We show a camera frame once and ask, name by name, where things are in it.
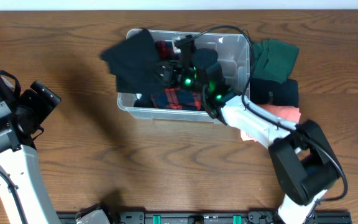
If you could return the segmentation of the red navy plaid garment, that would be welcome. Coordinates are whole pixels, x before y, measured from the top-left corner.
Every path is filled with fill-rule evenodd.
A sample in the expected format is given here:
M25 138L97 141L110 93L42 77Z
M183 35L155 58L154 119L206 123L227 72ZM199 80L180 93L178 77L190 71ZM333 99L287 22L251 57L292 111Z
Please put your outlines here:
M179 50L175 50L172 41L158 40L155 47L161 60L179 60L182 58ZM154 108L168 110L203 111L201 96L197 93L182 90L179 87L166 88L163 92L152 95Z

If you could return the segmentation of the black garment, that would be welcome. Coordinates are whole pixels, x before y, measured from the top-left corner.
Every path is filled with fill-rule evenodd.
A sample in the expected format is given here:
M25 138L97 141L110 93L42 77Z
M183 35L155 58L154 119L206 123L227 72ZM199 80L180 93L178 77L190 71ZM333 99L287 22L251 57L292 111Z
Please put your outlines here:
M104 50L100 59L116 77L119 93L153 95L165 89L160 79L160 58L147 29Z

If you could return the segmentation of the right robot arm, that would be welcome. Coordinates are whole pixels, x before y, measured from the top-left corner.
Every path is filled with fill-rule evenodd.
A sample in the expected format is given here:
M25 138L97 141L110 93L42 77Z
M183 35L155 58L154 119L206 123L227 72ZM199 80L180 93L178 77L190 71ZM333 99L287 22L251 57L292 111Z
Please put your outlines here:
M157 45L160 78L166 84L167 105L172 109L195 106L213 119L250 134L268 149L282 190L278 209L282 223L306 223L324 194L344 178L320 126L312 120L298 124L257 106L225 84L217 52Z

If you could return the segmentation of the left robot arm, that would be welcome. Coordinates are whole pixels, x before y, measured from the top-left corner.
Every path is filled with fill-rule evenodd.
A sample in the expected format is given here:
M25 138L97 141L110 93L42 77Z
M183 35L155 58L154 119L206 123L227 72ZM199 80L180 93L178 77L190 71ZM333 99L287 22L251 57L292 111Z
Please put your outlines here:
M11 223L59 223L42 179L34 144L41 124L61 99L35 81L21 90L0 70L0 199Z

